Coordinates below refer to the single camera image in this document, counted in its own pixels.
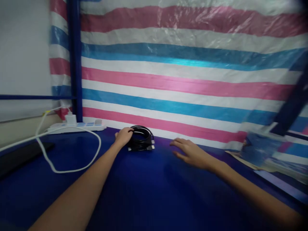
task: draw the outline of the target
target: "black cable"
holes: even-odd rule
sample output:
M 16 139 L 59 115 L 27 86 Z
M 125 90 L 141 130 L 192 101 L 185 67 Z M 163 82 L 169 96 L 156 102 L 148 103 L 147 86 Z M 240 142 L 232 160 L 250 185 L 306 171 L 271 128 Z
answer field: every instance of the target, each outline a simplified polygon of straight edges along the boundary
M 153 133 L 146 127 L 135 125 L 131 128 L 134 129 L 133 134 L 140 135 L 143 139 L 132 138 L 127 143 L 129 151 L 143 151 L 154 149 L 154 136 Z

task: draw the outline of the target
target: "white cable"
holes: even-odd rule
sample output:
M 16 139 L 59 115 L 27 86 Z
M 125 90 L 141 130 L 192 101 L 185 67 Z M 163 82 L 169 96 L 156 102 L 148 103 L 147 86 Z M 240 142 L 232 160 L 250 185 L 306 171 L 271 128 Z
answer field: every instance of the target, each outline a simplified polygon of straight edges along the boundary
M 101 141 L 100 137 L 99 137 L 96 133 L 94 133 L 94 132 L 92 132 L 92 131 L 89 131 L 89 130 L 86 130 L 86 129 L 84 129 L 84 128 L 80 128 L 80 127 L 65 126 L 65 127 L 61 127 L 61 128 L 58 128 L 58 129 L 49 131 L 49 132 L 45 132 L 45 133 L 42 133 L 42 134 L 38 134 L 38 133 L 39 133 L 39 130 L 40 130 L 40 128 L 41 128 L 41 126 L 42 126 L 42 124 L 43 124 L 43 122 L 44 122 L 44 119 L 45 119 L 46 115 L 47 115 L 49 112 L 51 112 L 51 111 L 53 111 L 53 110 L 56 110 L 56 109 L 58 109 L 58 108 L 54 108 L 54 109 L 48 111 L 47 113 L 45 113 L 45 114 L 43 115 L 42 120 L 41 120 L 41 123 L 39 124 L 39 126 L 38 126 L 38 128 L 37 128 L 37 130 L 36 130 L 35 136 L 30 137 L 30 138 L 27 138 L 27 139 L 22 140 L 22 141 L 19 141 L 19 142 L 16 142 L 16 143 L 13 143 L 13 144 L 10 144 L 10 145 L 7 145 L 7 146 L 1 148 L 1 149 L 0 149 L 0 152 L 6 150 L 6 149 L 8 149 L 8 148 L 14 147 L 15 145 L 19 145 L 19 144 L 22 144 L 22 143 L 25 143 L 25 142 L 28 142 L 28 141 L 31 141 L 31 140 L 36 139 L 37 142 L 38 142 L 38 144 L 39 144 L 39 146 L 40 146 L 40 148 L 42 149 L 43 156 L 44 156 L 45 160 L 49 163 L 49 165 L 50 165 L 50 167 L 51 167 L 51 170 L 52 170 L 53 172 L 55 172 L 55 173 L 71 173 L 71 172 L 78 172 L 78 171 L 84 170 L 84 169 L 86 169 L 87 167 L 89 167 L 89 166 L 94 162 L 94 160 L 96 159 L 96 157 L 97 157 L 97 155 L 98 155 L 98 153 L 99 153 L 99 151 L 100 151 L 101 144 L 102 144 L 102 141 Z M 97 148 L 97 151 L 96 151 L 96 153 L 95 153 L 93 159 L 91 160 L 91 162 L 90 162 L 87 166 L 85 166 L 85 167 L 83 167 L 83 168 L 80 168 L 80 169 L 76 169 L 76 170 L 58 171 L 58 170 L 55 169 L 53 163 L 52 163 L 51 160 L 48 158 L 47 153 L 46 153 L 46 150 L 45 150 L 45 148 L 44 148 L 44 146 L 43 146 L 43 144 L 42 144 L 42 142 L 41 142 L 41 140 L 40 140 L 39 138 L 42 137 L 42 136 L 44 136 L 44 135 L 47 135 L 47 134 L 50 134 L 50 133 L 52 133 L 52 132 L 55 132 L 55 131 L 58 131 L 58 130 L 61 130 L 61 129 L 65 129 L 65 128 L 77 128 L 77 129 L 80 129 L 80 130 L 89 132 L 89 133 L 95 135 L 95 136 L 98 138 L 98 148 Z

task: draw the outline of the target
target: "hand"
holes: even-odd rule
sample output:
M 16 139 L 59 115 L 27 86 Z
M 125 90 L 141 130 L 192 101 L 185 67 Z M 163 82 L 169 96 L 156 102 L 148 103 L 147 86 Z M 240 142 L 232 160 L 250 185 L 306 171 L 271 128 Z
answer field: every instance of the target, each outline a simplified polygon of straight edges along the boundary
M 133 135 L 133 128 L 123 128 L 121 131 L 115 134 L 115 143 L 119 144 L 121 147 L 124 147 Z
M 170 146 L 176 146 L 185 152 L 186 156 L 177 151 L 173 151 L 173 154 L 179 159 L 197 168 L 215 172 L 221 167 L 223 163 L 222 161 L 203 151 L 201 148 L 199 148 L 198 145 L 194 144 L 190 140 L 176 138 L 170 143 Z

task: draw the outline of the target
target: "power strip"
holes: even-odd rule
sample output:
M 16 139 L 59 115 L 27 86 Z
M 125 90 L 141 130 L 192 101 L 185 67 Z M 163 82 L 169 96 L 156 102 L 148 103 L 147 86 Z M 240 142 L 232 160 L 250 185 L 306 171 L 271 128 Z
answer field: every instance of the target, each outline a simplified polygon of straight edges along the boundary
M 68 126 L 67 123 L 57 123 L 57 124 L 53 124 L 50 126 L 50 128 L 47 129 L 48 132 L 51 132 L 53 130 L 56 130 L 60 127 L 65 127 Z M 101 119 L 97 119 L 95 120 L 95 122 L 91 122 L 91 123 L 77 123 L 76 127 L 80 127 L 89 131 L 102 131 L 106 128 L 106 125 L 103 124 L 103 121 Z M 77 128 L 64 128 L 55 132 L 51 132 L 50 134 L 59 134 L 59 133 L 71 133 L 71 132 L 81 132 L 80 129 Z

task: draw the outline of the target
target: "plastic sheet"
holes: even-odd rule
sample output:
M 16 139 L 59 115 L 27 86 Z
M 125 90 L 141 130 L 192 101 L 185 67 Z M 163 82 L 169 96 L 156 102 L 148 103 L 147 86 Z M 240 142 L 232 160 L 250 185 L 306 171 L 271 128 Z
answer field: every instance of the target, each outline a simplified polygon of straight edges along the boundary
M 273 121 L 303 69 L 307 31 L 292 3 L 81 1 L 84 120 L 239 150 L 247 131 Z M 54 21 L 62 50 L 63 19 Z
M 49 65 L 54 96 L 71 96 L 70 54 L 68 43 L 68 24 L 66 2 L 50 0 L 50 49 Z M 54 100 L 53 108 L 72 107 L 70 100 Z M 68 109 L 62 108 L 56 113 L 65 120 Z

